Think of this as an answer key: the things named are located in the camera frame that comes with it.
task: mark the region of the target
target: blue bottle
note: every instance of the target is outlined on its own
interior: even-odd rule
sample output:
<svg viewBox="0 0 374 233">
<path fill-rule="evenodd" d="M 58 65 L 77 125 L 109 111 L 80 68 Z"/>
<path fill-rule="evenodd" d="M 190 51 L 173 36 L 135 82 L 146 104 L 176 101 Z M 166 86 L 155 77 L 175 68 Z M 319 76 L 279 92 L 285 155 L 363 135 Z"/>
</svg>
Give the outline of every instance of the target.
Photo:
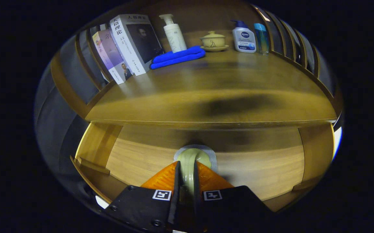
<svg viewBox="0 0 374 233">
<path fill-rule="evenodd" d="M 269 54 L 269 42 L 267 40 L 267 31 L 263 24 L 255 24 L 256 40 L 258 41 L 258 53 Z"/>
</svg>

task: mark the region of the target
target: wooden shelf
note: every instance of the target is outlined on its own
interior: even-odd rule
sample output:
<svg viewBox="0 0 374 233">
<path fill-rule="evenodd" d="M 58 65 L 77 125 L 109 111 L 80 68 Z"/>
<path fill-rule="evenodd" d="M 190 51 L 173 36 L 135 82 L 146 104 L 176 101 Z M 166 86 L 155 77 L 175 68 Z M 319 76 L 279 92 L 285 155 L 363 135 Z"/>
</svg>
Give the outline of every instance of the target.
<svg viewBox="0 0 374 233">
<path fill-rule="evenodd" d="M 118 180 L 140 186 L 189 144 L 212 148 L 218 174 L 234 186 L 248 186 L 261 200 L 287 193 L 302 181 L 304 151 L 296 127 L 195 131 L 125 125 L 106 168 Z"/>
<path fill-rule="evenodd" d="M 229 49 L 112 87 L 85 118 L 177 128 L 304 126 L 336 121 L 320 88 L 273 54 Z"/>
</svg>

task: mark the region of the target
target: white lotion bottle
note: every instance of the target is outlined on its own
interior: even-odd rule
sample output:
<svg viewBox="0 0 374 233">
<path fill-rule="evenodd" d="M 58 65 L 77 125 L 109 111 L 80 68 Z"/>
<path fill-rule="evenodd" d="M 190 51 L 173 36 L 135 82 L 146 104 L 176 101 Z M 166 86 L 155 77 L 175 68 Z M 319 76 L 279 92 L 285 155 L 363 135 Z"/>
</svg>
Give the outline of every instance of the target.
<svg viewBox="0 0 374 233">
<path fill-rule="evenodd" d="M 242 53 L 256 52 L 256 39 L 253 31 L 251 31 L 243 21 L 231 21 L 236 22 L 236 28 L 233 29 L 236 50 Z"/>
<path fill-rule="evenodd" d="M 164 26 L 165 35 L 173 53 L 180 52 L 187 49 L 184 42 L 183 35 L 181 34 L 180 27 L 172 21 L 172 14 L 159 15 L 166 25 Z"/>
</svg>

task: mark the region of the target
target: blue towel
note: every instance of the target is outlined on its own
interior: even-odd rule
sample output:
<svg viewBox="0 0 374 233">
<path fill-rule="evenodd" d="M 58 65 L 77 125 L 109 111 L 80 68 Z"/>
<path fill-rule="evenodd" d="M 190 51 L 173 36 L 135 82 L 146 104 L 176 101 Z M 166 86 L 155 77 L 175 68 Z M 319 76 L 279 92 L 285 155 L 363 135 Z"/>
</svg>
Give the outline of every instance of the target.
<svg viewBox="0 0 374 233">
<path fill-rule="evenodd" d="M 150 68 L 157 69 L 180 62 L 199 59 L 204 57 L 205 54 L 206 52 L 200 46 L 193 46 L 187 50 L 183 50 L 177 53 L 168 52 L 155 57 L 150 65 Z"/>
</svg>

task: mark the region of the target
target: white pump bottle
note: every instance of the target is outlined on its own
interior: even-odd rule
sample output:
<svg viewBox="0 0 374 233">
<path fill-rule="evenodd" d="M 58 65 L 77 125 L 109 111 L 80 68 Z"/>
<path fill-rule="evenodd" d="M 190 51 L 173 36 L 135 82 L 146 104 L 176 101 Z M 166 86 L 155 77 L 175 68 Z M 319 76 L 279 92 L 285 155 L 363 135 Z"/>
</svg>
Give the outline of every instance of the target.
<svg viewBox="0 0 374 233">
<path fill-rule="evenodd" d="M 184 42 L 183 35 L 181 34 L 180 27 L 172 21 L 172 14 L 159 15 L 162 18 L 166 26 L 164 26 L 165 35 L 167 36 L 168 42 L 173 53 L 186 50 L 187 46 Z"/>
</svg>

